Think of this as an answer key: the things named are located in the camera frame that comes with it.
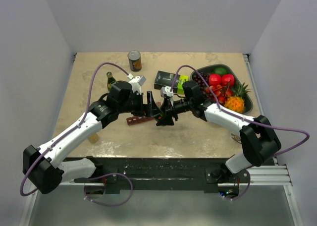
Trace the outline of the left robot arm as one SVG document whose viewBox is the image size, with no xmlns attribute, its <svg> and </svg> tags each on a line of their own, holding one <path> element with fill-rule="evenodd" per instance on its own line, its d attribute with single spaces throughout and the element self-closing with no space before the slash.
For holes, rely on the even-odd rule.
<svg viewBox="0 0 317 226">
<path fill-rule="evenodd" d="M 138 83 L 118 81 L 110 92 L 92 102 L 79 119 L 64 132 L 36 148 L 29 145 L 23 151 L 22 172 L 43 194 L 48 194 L 62 182 L 66 171 L 63 160 L 83 141 L 116 121 L 121 113 L 135 116 L 157 117 L 160 109 L 147 91 L 147 103 Z"/>
</svg>

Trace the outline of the green pill bottle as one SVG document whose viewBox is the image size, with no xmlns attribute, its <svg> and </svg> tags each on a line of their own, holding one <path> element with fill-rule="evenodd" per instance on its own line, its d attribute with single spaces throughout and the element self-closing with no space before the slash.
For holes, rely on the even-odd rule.
<svg viewBox="0 0 317 226">
<path fill-rule="evenodd" d="M 159 110 L 158 119 L 163 119 L 164 116 L 165 116 L 165 110 L 160 109 L 160 110 Z"/>
</svg>

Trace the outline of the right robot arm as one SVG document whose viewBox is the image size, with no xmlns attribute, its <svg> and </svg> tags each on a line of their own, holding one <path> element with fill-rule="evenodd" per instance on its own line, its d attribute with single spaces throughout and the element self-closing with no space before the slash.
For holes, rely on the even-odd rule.
<svg viewBox="0 0 317 226">
<path fill-rule="evenodd" d="M 185 97 L 175 101 L 170 87 L 161 88 L 160 94 L 164 101 L 160 114 L 155 117 L 157 125 L 173 125 L 179 114 L 191 112 L 197 118 L 216 123 L 238 134 L 242 151 L 225 162 L 220 171 L 223 181 L 233 182 L 238 177 L 238 172 L 248 167 L 261 166 L 281 149 L 281 143 L 265 116 L 238 114 L 211 100 L 205 100 L 195 81 L 185 82 L 183 90 Z"/>
</svg>

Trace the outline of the red weekly pill organizer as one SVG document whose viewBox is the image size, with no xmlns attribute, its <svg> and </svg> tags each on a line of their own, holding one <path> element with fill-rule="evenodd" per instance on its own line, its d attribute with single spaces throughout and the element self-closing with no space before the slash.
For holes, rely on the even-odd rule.
<svg viewBox="0 0 317 226">
<path fill-rule="evenodd" d="M 126 119 L 127 124 L 128 125 L 135 125 L 135 124 L 139 124 L 139 123 L 144 123 L 150 120 L 154 120 L 155 118 L 152 116 L 134 116 L 132 115 L 132 117 L 128 117 Z"/>
</svg>

